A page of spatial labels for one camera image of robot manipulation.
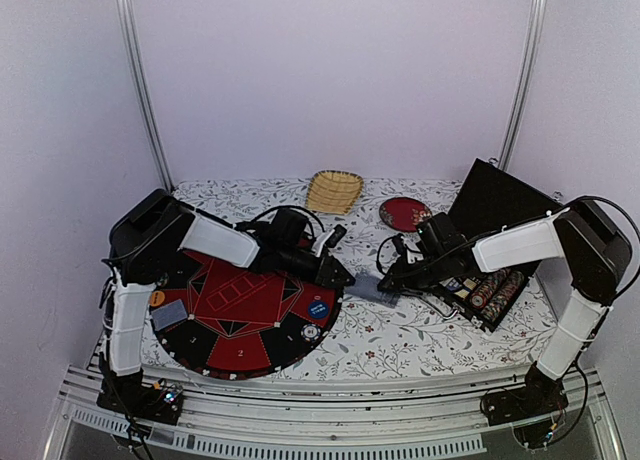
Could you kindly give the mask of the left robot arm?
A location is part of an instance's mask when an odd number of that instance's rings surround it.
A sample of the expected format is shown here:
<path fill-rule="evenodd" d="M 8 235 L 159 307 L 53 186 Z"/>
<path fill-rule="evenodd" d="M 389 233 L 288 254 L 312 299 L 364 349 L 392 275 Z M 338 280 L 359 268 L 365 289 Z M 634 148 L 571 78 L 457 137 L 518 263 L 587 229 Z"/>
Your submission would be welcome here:
<path fill-rule="evenodd" d="M 189 370 L 245 380 L 284 369 L 319 345 L 354 276 L 333 256 L 345 229 L 277 206 L 229 223 L 158 189 L 112 228 L 103 295 L 111 399 L 148 406 L 143 330 Z"/>

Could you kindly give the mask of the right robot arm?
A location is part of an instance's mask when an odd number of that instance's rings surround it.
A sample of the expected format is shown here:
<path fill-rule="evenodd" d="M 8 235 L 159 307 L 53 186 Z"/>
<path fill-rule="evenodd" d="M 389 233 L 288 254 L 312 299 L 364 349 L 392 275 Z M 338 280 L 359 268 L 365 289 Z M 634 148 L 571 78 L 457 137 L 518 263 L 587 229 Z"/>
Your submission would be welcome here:
<path fill-rule="evenodd" d="M 552 404 L 561 382 L 594 341 L 614 302 L 636 281 L 626 272 L 633 247 L 607 214 L 615 202 L 585 195 L 529 221 L 464 236 L 446 214 L 417 228 L 419 247 L 396 242 L 397 260 L 377 285 L 381 292 L 421 294 L 443 280 L 551 263 L 563 266 L 568 298 L 546 347 L 525 376 L 517 407 L 537 416 Z"/>

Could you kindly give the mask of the dealt blue cards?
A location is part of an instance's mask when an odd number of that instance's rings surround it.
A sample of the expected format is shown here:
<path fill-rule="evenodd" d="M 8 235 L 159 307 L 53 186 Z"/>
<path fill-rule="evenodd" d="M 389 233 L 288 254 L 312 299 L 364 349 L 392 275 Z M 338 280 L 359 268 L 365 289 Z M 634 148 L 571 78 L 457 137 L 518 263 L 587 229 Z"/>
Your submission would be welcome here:
<path fill-rule="evenodd" d="M 160 331 L 188 318 L 187 310 L 181 300 L 176 300 L 151 311 L 154 329 Z"/>

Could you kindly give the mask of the blue checkered card deck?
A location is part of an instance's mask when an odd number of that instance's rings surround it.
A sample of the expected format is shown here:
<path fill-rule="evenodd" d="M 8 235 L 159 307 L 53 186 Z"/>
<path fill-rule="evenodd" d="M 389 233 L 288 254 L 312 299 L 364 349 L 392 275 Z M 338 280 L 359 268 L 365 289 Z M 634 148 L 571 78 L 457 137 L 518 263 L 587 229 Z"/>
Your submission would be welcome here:
<path fill-rule="evenodd" d="M 345 294 L 353 298 L 365 300 L 387 308 L 395 308 L 398 304 L 396 294 L 382 292 L 378 289 L 380 279 L 367 272 L 359 272 L 355 283 L 344 289 Z"/>

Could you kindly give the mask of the poker chip stack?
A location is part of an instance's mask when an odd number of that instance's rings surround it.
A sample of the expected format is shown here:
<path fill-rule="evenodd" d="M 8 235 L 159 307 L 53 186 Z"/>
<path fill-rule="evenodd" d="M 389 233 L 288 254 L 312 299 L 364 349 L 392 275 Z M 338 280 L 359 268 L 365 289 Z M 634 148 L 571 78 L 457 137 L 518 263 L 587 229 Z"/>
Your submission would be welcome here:
<path fill-rule="evenodd" d="M 155 285 L 157 287 L 164 287 L 169 281 L 169 276 L 167 274 L 163 274 L 156 282 Z"/>

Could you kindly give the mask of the blue white ten chip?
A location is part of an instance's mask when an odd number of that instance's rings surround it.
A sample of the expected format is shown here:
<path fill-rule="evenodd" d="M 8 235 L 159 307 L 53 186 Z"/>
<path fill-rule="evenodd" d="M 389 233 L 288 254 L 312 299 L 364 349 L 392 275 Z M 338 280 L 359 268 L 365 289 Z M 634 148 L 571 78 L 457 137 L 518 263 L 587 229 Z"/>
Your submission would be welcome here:
<path fill-rule="evenodd" d="M 301 337 L 306 342 L 314 342 L 320 337 L 321 332 L 322 330 L 319 326 L 315 324 L 306 324 L 301 329 Z"/>

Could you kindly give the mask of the orange dealer button chip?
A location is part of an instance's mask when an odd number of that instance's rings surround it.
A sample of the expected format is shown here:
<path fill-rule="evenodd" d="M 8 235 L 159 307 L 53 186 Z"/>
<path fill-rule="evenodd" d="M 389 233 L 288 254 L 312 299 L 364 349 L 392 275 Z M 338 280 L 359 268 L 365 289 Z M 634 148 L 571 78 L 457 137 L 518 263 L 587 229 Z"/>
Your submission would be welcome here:
<path fill-rule="evenodd" d="M 149 298 L 149 305 L 153 308 L 160 307 L 165 302 L 166 296 L 163 291 L 154 291 Z"/>

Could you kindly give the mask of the blue small blind chip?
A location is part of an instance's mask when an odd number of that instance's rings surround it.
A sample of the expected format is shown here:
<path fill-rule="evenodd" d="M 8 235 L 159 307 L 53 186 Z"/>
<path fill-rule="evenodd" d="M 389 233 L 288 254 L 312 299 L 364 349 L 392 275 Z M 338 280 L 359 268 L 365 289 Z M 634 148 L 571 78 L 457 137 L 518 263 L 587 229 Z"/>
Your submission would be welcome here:
<path fill-rule="evenodd" d="M 330 311 L 331 309 L 329 305 L 320 300 L 313 301 L 307 309 L 308 315 L 314 320 L 321 320 L 326 318 L 329 315 Z"/>

